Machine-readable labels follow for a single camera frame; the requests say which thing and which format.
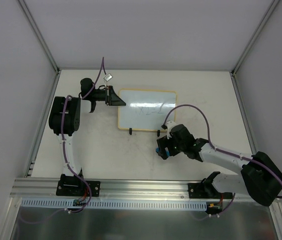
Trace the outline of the yellow framed whiteboard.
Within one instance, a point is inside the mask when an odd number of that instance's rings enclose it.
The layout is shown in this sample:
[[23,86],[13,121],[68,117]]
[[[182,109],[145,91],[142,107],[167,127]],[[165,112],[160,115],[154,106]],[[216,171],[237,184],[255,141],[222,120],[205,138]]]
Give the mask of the yellow framed whiteboard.
[[174,91],[123,88],[119,97],[126,102],[118,108],[118,128],[121,130],[162,130],[164,122],[175,121],[177,105]]

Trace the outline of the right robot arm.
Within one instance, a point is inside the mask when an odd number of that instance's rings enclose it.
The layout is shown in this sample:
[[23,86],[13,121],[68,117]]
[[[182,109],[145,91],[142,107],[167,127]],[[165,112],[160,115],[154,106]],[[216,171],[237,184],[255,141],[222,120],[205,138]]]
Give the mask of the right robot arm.
[[169,121],[167,134],[157,139],[156,152],[166,160],[183,153],[189,159],[221,166],[231,174],[212,172],[194,188],[200,198],[220,194],[248,195],[263,206],[282,198],[282,172],[264,152],[253,155],[231,152],[213,146],[210,140],[195,138],[183,124]]

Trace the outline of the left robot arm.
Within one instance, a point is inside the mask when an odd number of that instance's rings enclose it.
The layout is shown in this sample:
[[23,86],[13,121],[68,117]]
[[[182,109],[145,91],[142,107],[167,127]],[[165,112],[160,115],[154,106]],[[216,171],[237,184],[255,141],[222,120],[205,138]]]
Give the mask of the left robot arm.
[[96,83],[92,79],[84,78],[80,81],[78,97],[56,96],[52,103],[48,125],[59,140],[64,158],[59,188],[68,187],[74,195],[80,195],[85,191],[82,167],[73,147],[74,134],[80,126],[81,112],[83,110],[88,113],[94,112],[97,102],[105,102],[107,106],[126,106],[126,102],[116,94],[113,86],[108,84],[111,79],[112,75],[106,74],[103,78],[104,85],[96,88]]

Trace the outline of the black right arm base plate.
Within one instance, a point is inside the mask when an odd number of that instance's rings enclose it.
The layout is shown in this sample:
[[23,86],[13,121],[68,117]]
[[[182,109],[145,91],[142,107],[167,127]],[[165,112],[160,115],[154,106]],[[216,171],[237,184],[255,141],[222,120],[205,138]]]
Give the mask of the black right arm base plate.
[[231,192],[219,192],[212,185],[215,177],[220,174],[219,171],[215,171],[210,174],[207,178],[204,178],[199,183],[190,182],[188,186],[188,195],[190,199],[231,199],[233,193]]

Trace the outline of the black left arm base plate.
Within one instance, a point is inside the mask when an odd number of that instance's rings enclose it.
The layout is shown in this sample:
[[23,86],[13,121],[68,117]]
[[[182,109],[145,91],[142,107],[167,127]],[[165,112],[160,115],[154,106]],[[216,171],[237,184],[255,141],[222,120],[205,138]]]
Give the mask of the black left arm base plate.
[[88,180],[87,184],[91,188],[89,191],[86,184],[76,176],[62,174],[58,181],[56,195],[61,197],[99,197],[100,181]]

